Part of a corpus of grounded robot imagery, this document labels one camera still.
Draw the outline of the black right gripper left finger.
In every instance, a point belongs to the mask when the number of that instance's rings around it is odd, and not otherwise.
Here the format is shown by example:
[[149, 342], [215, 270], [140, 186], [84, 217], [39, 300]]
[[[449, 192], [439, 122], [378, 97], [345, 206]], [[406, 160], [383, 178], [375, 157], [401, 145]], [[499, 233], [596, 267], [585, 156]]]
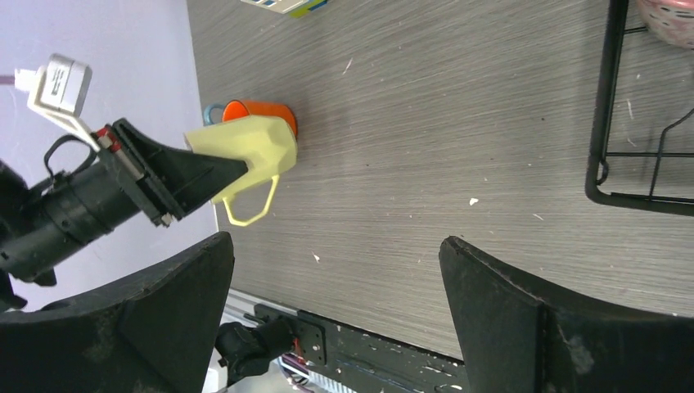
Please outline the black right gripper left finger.
[[2, 314], [2, 391], [201, 391], [233, 269], [220, 232], [44, 309]]

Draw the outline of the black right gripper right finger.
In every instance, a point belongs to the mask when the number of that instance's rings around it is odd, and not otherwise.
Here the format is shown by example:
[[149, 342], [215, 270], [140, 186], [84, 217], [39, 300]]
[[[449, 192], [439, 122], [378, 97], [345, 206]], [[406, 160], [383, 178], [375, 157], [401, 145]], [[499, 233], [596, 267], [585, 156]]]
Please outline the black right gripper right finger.
[[439, 266], [474, 392], [693, 389], [691, 318], [580, 294], [459, 237]]

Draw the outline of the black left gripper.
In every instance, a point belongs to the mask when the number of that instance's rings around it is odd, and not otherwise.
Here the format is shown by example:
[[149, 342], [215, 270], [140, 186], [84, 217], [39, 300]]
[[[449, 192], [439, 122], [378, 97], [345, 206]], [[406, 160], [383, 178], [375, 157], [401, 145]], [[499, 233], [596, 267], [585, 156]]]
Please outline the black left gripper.
[[12, 279], [56, 285], [55, 267], [143, 212], [169, 225], [248, 172], [243, 160], [159, 143], [125, 118], [91, 133], [95, 147], [73, 171], [46, 168], [29, 187], [1, 164], [1, 310], [23, 309]]

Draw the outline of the blue floral mug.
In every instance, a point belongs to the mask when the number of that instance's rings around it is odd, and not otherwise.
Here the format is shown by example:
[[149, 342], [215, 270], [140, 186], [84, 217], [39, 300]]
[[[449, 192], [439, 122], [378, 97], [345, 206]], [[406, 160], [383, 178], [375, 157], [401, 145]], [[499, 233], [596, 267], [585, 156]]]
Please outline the blue floral mug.
[[220, 104], [220, 103], [214, 103], [214, 104], [208, 105], [202, 112], [204, 124], [205, 125], [216, 124], [216, 121], [214, 120], [213, 114], [216, 111], [223, 112], [225, 108], [226, 108], [226, 105]]

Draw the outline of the orange mug black handle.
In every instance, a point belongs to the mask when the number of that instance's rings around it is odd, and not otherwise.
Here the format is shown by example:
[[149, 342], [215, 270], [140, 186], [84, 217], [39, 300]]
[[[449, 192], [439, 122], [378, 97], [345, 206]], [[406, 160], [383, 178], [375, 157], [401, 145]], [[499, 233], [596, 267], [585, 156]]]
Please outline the orange mug black handle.
[[294, 113], [289, 106], [276, 102], [260, 102], [252, 100], [233, 100], [223, 109], [223, 122], [237, 120], [248, 115], [275, 116], [285, 120], [298, 136], [298, 124]]

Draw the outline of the pale yellow faceted mug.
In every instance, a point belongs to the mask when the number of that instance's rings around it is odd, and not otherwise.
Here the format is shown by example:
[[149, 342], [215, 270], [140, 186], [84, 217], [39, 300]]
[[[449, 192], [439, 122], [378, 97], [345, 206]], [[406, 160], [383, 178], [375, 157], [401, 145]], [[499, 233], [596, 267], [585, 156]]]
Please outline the pale yellow faceted mug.
[[[241, 160], [248, 171], [217, 192], [211, 202], [225, 206], [229, 223], [247, 227], [262, 219], [270, 207], [281, 174], [297, 162], [298, 144], [287, 121], [277, 116], [248, 115], [236, 120], [205, 126], [184, 134], [196, 154]], [[249, 189], [270, 182], [263, 209], [249, 219], [238, 219], [232, 210], [236, 197]]]

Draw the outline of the pink patterned mug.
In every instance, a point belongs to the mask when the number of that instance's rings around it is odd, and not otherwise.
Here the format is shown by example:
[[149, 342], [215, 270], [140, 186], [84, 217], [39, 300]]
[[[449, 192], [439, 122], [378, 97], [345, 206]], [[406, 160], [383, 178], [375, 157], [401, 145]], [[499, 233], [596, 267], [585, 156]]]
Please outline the pink patterned mug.
[[636, 4], [650, 29], [693, 34], [693, 0], [638, 0]]

